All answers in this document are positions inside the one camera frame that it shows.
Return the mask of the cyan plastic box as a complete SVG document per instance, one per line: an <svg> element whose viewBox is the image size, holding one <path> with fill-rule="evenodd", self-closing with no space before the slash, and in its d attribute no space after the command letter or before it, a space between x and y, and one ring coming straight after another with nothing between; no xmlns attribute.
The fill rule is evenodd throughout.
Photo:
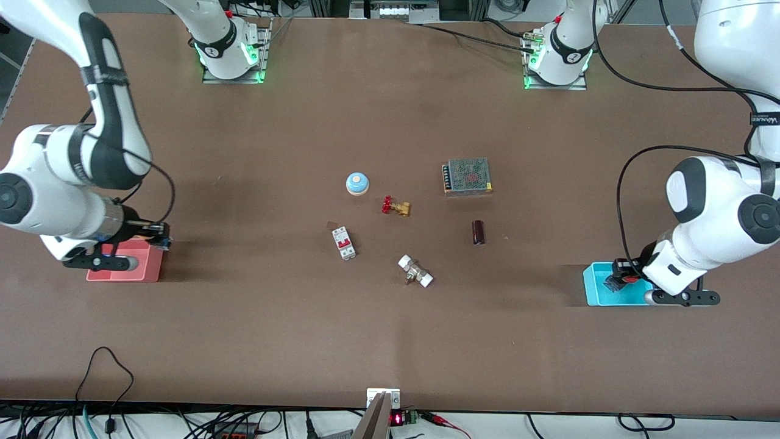
<svg viewBox="0 0 780 439"><path fill-rule="evenodd" d="M612 262L593 262L583 271L583 286L587 303L591 307L640 307L649 306L644 300L652 284L625 285L619 292L609 291L603 281L612 274Z"/></svg>

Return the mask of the pink plastic box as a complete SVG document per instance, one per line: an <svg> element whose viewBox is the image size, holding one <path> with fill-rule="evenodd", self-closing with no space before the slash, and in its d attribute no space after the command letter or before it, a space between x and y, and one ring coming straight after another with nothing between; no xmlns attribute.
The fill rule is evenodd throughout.
<svg viewBox="0 0 780 439"><path fill-rule="evenodd" d="M134 258L136 268L130 271L92 271L87 270L89 282L143 283L156 282L159 279L164 250L151 246L147 240L134 237L119 244L117 256Z"/></svg>

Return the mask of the white red circuit breaker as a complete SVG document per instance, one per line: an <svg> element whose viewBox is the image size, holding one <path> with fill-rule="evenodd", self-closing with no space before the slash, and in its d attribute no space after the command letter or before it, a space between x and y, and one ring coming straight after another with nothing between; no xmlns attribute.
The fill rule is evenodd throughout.
<svg viewBox="0 0 780 439"><path fill-rule="evenodd" d="M356 257L356 250L353 246L353 240L349 236L346 227L335 228L331 232L331 235L343 261L348 261Z"/></svg>

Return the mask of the metal mesh power supply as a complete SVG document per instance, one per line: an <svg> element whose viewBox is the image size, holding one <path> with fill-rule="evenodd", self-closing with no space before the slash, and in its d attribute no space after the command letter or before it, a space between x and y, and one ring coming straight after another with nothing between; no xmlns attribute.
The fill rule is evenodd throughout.
<svg viewBox="0 0 780 439"><path fill-rule="evenodd" d="M485 157L450 159L441 166L446 197L481 196L493 192L489 162Z"/></svg>

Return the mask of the metal valve white ends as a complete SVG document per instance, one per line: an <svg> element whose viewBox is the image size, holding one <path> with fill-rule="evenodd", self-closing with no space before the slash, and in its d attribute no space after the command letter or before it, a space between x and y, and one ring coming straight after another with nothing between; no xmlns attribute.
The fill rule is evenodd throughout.
<svg viewBox="0 0 780 439"><path fill-rule="evenodd" d="M406 273L406 285L417 283L422 287L428 287L434 281L432 274L421 267L419 261L410 255L402 256L398 261L398 265Z"/></svg>

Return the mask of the white power strip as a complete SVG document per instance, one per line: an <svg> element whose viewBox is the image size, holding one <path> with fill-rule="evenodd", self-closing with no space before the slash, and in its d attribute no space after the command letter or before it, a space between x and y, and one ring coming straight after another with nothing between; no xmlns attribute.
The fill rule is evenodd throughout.
<svg viewBox="0 0 780 439"><path fill-rule="evenodd" d="M440 19L438 0L349 0L350 19L429 23Z"/></svg>

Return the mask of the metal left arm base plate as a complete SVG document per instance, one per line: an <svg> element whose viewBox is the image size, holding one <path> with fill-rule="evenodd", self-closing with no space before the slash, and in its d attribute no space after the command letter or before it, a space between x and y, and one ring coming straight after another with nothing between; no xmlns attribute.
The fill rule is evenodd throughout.
<svg viewBox="0 0 780 439"><path fill-rule="evenodd" d="M593 53L591 46L569 47L557 36L554 23L524 33L521 44L530 50L523 54L524 89L587 89L585 71Z"/></svg>

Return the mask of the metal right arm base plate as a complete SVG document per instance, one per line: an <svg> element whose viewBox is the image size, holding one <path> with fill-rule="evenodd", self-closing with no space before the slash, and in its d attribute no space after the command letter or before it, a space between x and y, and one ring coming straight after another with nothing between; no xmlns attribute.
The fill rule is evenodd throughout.
<svg viewBox="0 0 780 439"><path fill-rule="evenodd" d="M204 84L264 83L271 45L271 27L258 27L240 17L231 17L224 42L196 44L203 66Z"/></svg>

